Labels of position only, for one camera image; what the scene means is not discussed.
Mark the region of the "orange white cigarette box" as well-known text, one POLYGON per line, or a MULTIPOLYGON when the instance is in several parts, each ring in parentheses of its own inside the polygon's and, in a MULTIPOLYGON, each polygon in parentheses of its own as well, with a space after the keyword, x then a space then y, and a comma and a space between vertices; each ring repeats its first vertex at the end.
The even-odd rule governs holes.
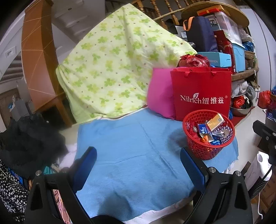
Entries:
POLYGON ((214 131, 217 127, 225 122, 223 116, 220 113, 217 113, 212 119, 210 119, 206 124, 210 131, 214 131))

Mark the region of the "black white dotted cloth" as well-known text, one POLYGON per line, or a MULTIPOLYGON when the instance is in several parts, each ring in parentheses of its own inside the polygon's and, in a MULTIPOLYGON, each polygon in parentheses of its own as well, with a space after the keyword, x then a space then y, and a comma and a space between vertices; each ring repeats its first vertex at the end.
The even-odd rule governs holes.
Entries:
POLYGON ((1 161, 1 203, 16 223, 24 223, 28 191, 1 161))

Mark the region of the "white electric heater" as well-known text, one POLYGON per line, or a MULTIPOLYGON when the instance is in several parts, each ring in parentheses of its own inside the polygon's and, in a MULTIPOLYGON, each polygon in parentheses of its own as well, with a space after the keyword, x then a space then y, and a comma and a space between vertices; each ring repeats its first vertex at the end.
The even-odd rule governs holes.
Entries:
POLYGON ((250 199, 255 198, 263 190, 271 176, 272 165, 269 163, 269 155, 258 151, 245 174, 245 184, 250 199))

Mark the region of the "pink bed sheet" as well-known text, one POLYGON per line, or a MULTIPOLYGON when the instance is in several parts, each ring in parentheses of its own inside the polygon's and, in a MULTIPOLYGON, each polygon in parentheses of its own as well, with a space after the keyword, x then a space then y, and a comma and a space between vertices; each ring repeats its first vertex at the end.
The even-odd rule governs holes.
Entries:
POLYGON ((66 170, 71 167, 74 162, 77 153, 77 143, 66 145, 68 150, 67 154, 61 159, 59 164, 59 172, 66 170))

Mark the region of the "red plastic basket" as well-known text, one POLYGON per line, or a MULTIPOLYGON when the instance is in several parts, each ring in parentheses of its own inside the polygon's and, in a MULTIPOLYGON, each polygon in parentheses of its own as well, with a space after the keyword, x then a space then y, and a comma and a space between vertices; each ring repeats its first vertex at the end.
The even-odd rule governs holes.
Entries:
POLYGON ((212 110, 196 110, 187 114, 183 120, 188 146, 201 160, 214 158, 222 148, 232 143, 235 137, 234 125, 225 115, 222 115, 225 122, 214 131, 210 131, 209 135, 203 138, 199 135, 197 124, 206 124, 216 114, 217 112, 212 110))

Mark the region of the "black clothing pile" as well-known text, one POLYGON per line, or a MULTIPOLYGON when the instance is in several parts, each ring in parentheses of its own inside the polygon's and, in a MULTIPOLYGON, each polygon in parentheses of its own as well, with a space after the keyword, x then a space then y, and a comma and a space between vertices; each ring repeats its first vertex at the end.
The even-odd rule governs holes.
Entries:
POLYGON ((65 138, 41 115, 12 119, 1 132, 1 160, 22 178, 33 178, 38 170, 68 153, 65 138))

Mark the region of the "blue snack packet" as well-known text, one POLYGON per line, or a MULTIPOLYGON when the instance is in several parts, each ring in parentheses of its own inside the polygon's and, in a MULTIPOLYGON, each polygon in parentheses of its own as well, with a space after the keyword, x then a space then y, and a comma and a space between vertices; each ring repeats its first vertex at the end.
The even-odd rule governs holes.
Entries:
POLYGON ((198 132, 199 132, 199 135, 203 138, 207 135, 210 134, 210 130, 209 128, 207 127, 207 124, 197 124, 197 129, 198 129, 198 132))

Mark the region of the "blue towel blanket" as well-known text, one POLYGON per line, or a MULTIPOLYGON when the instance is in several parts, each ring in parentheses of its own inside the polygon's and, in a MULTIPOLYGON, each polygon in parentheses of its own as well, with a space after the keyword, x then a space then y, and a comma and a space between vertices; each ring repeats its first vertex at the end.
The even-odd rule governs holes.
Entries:
POLYGON ((77 197, 90 217, 121 221, 174 205, 195 191, 180 160, 186 145, 182 123, 150 109, 82 124, 76 157, 92 146, 97 160, 77 197))

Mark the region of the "metal bowl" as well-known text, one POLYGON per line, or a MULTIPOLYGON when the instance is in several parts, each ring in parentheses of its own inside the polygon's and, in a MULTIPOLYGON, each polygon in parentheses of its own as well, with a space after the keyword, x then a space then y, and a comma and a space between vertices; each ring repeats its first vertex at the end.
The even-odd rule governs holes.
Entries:
POLYGON ((249 114, 249 112, 251 111, 251 109, 253 108, 253 104, 252 104, 252 101, 249 100, 247 108, 245 109, 242 109, 242 108, 234 108, 234 107, 230 107, 230 111, 232 112, 233 116, 235 117, 244 117, 246 116, 247 114, 249 114))

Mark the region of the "red Nilrich paper bag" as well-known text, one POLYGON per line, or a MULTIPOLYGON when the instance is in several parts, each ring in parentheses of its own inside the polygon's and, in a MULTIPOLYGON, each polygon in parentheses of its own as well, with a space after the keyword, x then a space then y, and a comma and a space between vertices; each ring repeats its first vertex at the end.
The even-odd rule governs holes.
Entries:
POLYGON ((231 102, 231 71, 213 67, 178 67, 171 72, 175 116, 196 110, 212 110, 228 117, 231 102))

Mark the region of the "magenta pillow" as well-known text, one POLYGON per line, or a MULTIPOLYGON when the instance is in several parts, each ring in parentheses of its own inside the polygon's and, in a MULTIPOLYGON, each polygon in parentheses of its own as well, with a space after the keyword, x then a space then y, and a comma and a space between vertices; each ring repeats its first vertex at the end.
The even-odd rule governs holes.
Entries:
POLYGON ((154 112, 175 119, 171 71, 173 68, 154 68, 148 87, 146 103, 154 112))

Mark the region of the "red plastic bag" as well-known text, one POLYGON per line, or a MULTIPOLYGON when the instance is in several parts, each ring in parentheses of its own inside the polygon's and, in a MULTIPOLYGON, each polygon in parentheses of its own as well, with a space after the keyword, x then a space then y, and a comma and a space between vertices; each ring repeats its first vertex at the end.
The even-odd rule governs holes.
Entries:
POLYGON ((196 55, 183 55, 180 57, 178 67, 210 67, 210 62, 207 57, 196 55))

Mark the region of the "light blue cardboard box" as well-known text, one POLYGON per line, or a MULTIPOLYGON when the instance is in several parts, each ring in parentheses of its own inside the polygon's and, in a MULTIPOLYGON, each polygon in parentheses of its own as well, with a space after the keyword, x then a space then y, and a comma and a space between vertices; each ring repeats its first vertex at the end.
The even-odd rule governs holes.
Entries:
POLYGON ((207 57, 212 66, 221 68, 229 68, 232 66, 230 54, 221 52, 198 52, 198 54, 207 57))

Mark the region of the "blue plastic storage box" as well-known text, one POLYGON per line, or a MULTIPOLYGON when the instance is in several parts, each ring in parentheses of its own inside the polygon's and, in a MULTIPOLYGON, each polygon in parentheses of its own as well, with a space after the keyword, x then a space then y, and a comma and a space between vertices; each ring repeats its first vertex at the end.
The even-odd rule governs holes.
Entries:
POLYGON ((236 72, 243 72, 246 70, 245 62, 245 47, 240 44, 232 43, 233 53, 235 58, 236 72))

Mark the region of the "green clover patterned quilt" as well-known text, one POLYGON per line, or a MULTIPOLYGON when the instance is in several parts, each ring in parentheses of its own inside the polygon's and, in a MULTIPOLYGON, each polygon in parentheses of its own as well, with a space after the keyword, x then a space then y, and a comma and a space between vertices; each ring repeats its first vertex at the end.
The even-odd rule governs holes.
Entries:
POLYGON ((118 118, 146 104, 153 68, 174 68, 186 54, 196 51, 127 4, 96 25, 56 75, 77 123, 118 118))

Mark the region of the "round wooden shelf table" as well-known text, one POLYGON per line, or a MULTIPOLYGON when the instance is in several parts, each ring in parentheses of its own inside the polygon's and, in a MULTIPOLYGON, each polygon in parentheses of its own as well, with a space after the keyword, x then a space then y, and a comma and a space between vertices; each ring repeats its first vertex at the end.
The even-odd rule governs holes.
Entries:
MULTIPOLYGON (((197 11, 208 8, 208 7, 212 7, 214 5, 221 5, 230 14, 229 17, 234 22, 236 22, 237 25, 242 26, 243 28, 246 29, 246 31, 248 31, 249 19, 247 18, 247 16, 243 12, 241 12, 237 7, 226 4, 226 3, 218 2, 218 1, 200 1, 197 3, 192 3, 191 5, 185 7, 182 10, 181 18, 183 20, 186 20, 189 17, 197 16, 197 11)), ((245 70, 243 72, 238 72, 238 73, 232 75, 231 76, 232 81, 246 79, 253 75, 256 76, 257 72, 259 71, 259 67, 258 67, 258 62, 257 62, 256 56, 254 55, 254 57, 255 57, 255 59, 253 62, 253 65, 254 65, 253 68, 251 68, 249 70, 245 70)))

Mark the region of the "wooden stair railing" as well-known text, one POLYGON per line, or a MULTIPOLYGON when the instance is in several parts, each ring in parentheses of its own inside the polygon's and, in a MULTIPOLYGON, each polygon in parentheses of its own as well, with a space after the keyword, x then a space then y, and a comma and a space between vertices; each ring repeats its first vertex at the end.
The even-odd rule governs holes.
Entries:
POLYGON ((132 1, 132 5, 142 11, 144 14, 156 21, 160 26, 168 29, 169 23, 180 26, 182 11, 199 1, 132 1))

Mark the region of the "wooden chair frame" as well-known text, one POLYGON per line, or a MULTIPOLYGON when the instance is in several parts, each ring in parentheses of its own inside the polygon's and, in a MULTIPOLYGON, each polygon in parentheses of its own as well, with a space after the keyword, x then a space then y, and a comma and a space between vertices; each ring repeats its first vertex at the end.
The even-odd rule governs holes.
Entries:
POLYGON ((58 59, 53 41, 51 7, 53 1, 34 1, 25 9, 22 26, 22 66, 28 92, 35 111, 55 107, 67 127, 73 120, 63 101, 66 94, 61 88, 56 68, 58 59))

